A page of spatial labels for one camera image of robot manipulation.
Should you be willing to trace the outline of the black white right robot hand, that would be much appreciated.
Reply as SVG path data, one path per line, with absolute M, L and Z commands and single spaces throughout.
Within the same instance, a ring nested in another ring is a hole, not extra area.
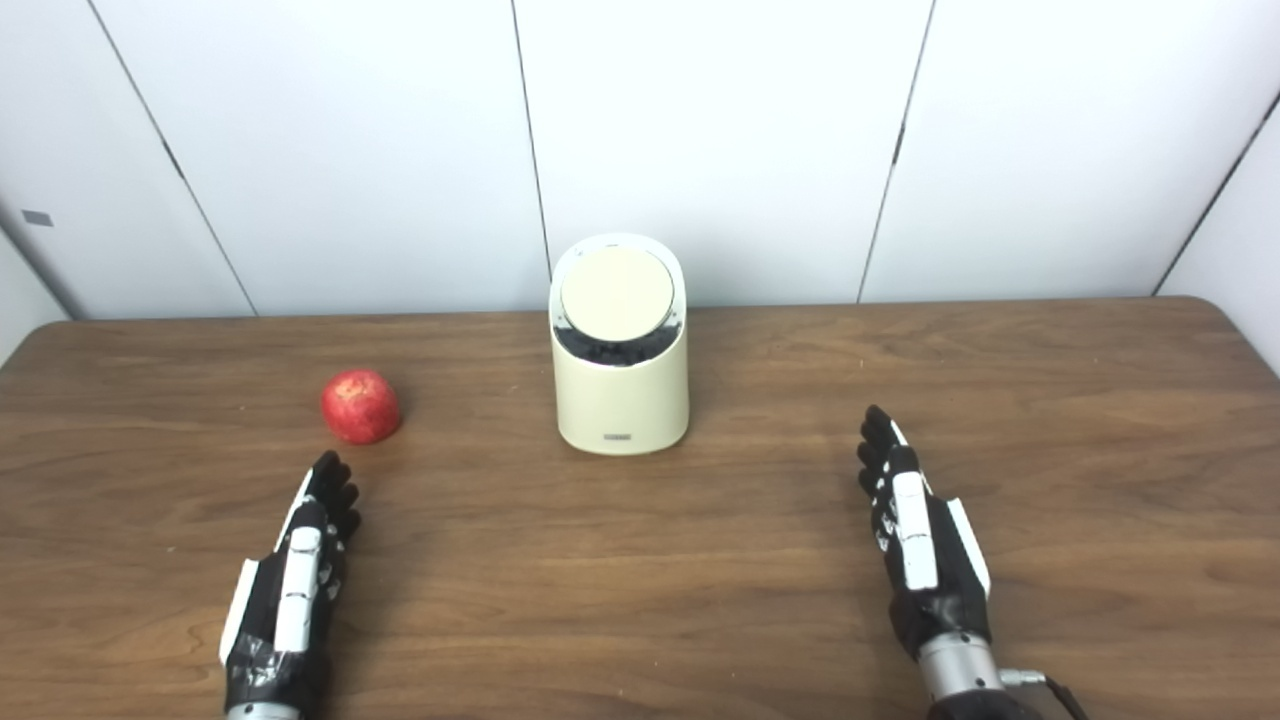
M 933 492 L 916 451 L 882 407 L 867 409 L 860 432 L 858 484 L 870 502 L 899 643 L 918 659 L 941 635 L 991 642 L 989 571 L 963 503 Z

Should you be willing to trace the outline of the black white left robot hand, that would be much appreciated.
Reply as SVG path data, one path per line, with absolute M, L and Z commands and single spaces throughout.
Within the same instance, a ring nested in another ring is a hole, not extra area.
M 321 717 L 357 498 L 351 468 L 326 451 L 300 483 L 271 552 L 243 561 L 218 647 L 227 719 Z

